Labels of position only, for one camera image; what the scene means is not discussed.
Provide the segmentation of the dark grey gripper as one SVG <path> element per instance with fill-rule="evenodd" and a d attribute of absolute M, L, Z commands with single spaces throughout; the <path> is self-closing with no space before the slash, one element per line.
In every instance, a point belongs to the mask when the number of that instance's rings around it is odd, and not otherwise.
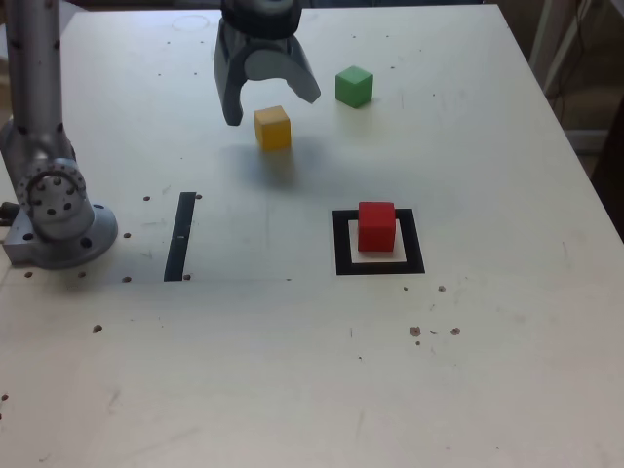
<path fill-rule="evenodd" d="M 307 57 L 294 35 L 280 39 L 251 36 L 227 21 L 218 25 L 214 48 L 214 78 L 228 126 L 243 118 L 241 91 L 247 79 L 282 79 L 302 100 L 314 103 L 321 95 Z M 245 60 L 245 51 L 251 52 Z"/>

